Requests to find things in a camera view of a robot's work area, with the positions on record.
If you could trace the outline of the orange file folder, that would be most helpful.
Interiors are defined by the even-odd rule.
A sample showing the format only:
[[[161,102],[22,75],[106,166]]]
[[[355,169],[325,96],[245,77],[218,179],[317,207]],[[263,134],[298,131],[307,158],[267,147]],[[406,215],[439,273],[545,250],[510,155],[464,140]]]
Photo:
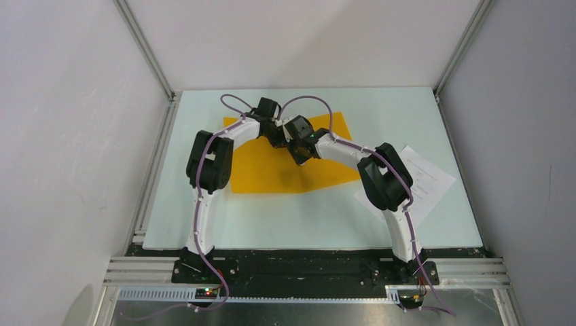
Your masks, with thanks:
[[[311,158],[299,165],[286,147],[260,136],[243,145],[234,141],[227,186],[234,194],[302,194],[360,180],[356,167]]]

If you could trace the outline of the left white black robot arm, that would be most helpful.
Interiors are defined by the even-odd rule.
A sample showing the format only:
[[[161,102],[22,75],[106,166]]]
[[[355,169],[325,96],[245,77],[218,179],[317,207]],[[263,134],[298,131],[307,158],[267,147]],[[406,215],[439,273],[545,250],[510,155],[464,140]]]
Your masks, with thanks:
[[[269,98],[260,98],[258,106],[241,112],[239,118],[217,132],[201,130],[196,134],[188,159],[186,175],[194,189],[192,226],[180,253],[181,263],[199,283],[213,277],[214,264],[206,258],[213,248],[212,223],[215,205],[232,174],[234,150],[276,127],[276,112],[281,106]]]

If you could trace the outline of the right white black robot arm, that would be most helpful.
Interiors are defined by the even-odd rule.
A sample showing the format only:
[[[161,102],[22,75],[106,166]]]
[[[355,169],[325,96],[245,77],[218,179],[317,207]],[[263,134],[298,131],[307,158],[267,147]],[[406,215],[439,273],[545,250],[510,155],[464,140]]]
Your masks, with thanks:
[[[331,129],[315,130],[303,116],[275,121],[283,145],[298,164],[311,158],[331,160],[356,168],[369,202],[386,222],[397,263],[395,276],[403,283],[422,278],[433,285],[416,239],[409,208],[414,202],[412,177],[394,147],[388,143],[370,149],[339,137]]]

